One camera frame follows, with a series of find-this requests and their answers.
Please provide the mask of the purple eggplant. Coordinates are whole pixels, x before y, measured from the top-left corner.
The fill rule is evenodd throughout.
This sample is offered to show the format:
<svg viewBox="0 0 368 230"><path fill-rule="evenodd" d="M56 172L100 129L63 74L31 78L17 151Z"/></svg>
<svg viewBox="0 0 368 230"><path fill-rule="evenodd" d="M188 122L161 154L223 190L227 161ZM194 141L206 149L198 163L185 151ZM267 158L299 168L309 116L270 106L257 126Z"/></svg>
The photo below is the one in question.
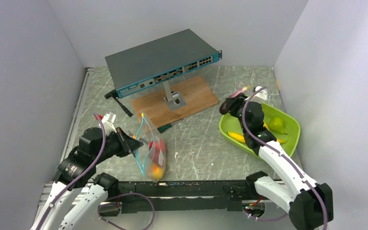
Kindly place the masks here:
<svg viewBox="0 0 368 230"><path fill-rule="evenodd" d="M242 87L238 90L236 90L234 93L232 93L229 97L225 99L225 101L221 104L219 108L219 112L222 115L225 115L228 113L230 106L237 100L237 97L239 94L244 93L250 88L250 86Z"/></svg>

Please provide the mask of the clear zip top bag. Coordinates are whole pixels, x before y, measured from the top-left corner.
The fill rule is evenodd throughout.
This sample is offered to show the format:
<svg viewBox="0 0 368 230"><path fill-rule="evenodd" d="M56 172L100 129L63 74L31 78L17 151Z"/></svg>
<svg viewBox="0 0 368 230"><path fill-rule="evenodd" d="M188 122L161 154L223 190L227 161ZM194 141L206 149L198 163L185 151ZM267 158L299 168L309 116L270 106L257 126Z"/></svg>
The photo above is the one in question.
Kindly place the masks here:
<svg viewBox="0 0 368 230"><path fill-rule="evenodd" d="M135 139L143 146L135 151L136 162L144 177L158 183L166 171L165 140L146 113L142 112L140 117L141 124Z"/></svg>

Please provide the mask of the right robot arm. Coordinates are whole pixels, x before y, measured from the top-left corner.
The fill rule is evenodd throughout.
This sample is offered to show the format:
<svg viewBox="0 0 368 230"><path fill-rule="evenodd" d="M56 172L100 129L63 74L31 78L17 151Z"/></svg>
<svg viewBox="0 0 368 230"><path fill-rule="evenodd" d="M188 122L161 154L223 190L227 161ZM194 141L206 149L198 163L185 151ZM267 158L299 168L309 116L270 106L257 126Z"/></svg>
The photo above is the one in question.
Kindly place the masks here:
<svg viewBox="0 0 368 230"><path fill-rule="evenodd" d="M286 153L264 125L263 105L240 93L227 98L220 113L238 119L241 143L274 169L284 183L279 185L266 173L256 172L246 177L246 195L251 199L270 199L285 211L298 230L328 229L334 218L331 187L308 176Z"/></svg>

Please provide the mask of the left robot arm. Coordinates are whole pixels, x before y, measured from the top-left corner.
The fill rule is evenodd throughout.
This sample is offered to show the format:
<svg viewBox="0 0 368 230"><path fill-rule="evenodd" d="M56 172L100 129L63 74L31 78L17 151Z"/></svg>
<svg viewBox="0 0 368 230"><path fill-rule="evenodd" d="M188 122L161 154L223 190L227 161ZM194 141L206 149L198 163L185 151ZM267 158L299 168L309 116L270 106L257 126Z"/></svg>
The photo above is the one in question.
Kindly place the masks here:
<svg viewBox="0 0 368 230"><path fill-rule="evenodd" d="M105 200L115 200L119 193L119 181L107 173L101 173L95 177L82 200L75 206L72 204L96 173L97 164L113 156L125 157L142 146L141 141L128 136L119 127L106 135L99 127L86 129L79 145L59 164L49 197L32 229L75 230L89 211Z"/></svg>

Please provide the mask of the orange yellow mango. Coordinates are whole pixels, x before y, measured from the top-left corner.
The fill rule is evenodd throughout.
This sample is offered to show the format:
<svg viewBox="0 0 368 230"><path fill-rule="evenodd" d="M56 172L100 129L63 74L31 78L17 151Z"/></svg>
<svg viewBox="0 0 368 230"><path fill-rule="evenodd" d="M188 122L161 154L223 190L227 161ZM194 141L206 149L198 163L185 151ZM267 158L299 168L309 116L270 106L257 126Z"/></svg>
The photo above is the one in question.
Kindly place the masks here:
<svg viewBox="0 0 368 230"><path fill-rule="evenodd" d="M160 167L157 164L153 164L150 172L153 181L158 182L163 178L165 174L165 167Z"/></svg>

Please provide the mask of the yellow banana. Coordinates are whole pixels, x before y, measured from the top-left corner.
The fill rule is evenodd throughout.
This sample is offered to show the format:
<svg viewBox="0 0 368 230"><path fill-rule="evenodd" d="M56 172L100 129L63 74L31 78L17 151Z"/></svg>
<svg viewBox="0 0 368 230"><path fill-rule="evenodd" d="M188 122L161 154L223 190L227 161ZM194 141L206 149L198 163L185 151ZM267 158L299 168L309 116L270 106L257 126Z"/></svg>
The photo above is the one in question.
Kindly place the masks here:
<svg viewBox="0 0 368 230"><path fill-rule="evenodd" d="M269 130L269 127L268 127L268 125L267 125L267 123L266 123L266 122L264 122L264 127L265 127L267 130ZM279 142L280 144L287 143L287 140L285 140L285 139L279 139L279 138L276 138L276 140L277 140L277 142Z"/></svg>
<svg viewBox="0 0 368 230"><path fill-rule="evenodd" d="M232 139L234 139L235 141L245 144L245 138L243 135L229 131L227 132L228 136L231 137Z"/></svg>

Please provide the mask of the purple sweet potato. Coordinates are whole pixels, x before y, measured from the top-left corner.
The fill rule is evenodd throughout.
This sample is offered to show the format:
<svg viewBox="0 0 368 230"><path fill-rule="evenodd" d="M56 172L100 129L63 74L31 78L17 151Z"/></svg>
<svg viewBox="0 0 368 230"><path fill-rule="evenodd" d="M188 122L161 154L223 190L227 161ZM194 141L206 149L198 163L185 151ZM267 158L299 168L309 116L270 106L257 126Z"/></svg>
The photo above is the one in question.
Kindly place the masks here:
<svg viewBox="0 0 368 230"><path fill-rule="evenodd" d="M154 156L153 162L156 163L158 166L165 168L165 154L166 154L166 145L164 140L158 140L155 142L154 148Z"/></svg>

